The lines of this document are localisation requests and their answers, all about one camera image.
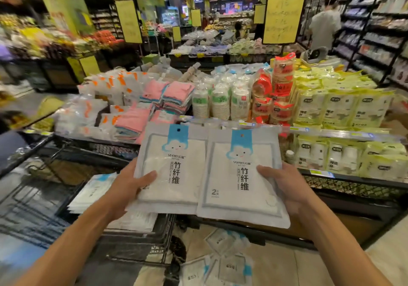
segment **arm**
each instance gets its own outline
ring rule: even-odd
[[[141,187],[156,179],[155,171],[140,179],[133,178],[136,161],[120,172],[105,195],[69,226],[14,286],[74,284],[106,226],[126,213],[127,204],[136,198]]]
[[[318,249],[336,286],[392,286],[371,262],[339,218],[313,192],[298,170],[285,162],[283,169],[258,166],[273,177],[285,194],[285,206],[298,215]]]

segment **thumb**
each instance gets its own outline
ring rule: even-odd
[[[150,185],[157,178],[157,171],[150,171],[148,174],[142,176],[141,178],[135,179],[135,183],[138,187],[145,187]]]
[[[273,169],[271,167],[265,167],[261,165],[258,165],[256,169],[258,170],[259,174],[262,175],[264,178],[278,179],[282,177],[283,170],[280,169]]]

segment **cloud cartoon face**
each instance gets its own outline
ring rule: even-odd
[[[234,149],[232,151],[229,151],[227,153],[227,157],[229,159],[237,159],[237,158],[244,158],[246,156],[252,155],[252,150],[249,148],[245,148],[240,145],[234,146]]]
[[[180,142],[179,140],[171,140],[169,143],[163,146],[164,151],[172,151],[172,150],[185,150],[187,145],[184,142]]]

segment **dark hair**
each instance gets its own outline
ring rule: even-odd
[[[238,39],[241,36],[240,30],[242,29],[242,24],[240,21],[235,22],[235,38]]]
[[[325,6],[332,6],[335,3],[337,3],[339,0],[324,0],[324,5]]]

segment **package in cart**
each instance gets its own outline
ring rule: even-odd
[[[197,125],[149,122],[135,177],[157,171],[128,210],[195,214],[205,167],[208,129]]]
[[[257,165],[282,168],[277,129],[208,132],[197,216],[288,228],[289,215],[275,181],[256,169]]]

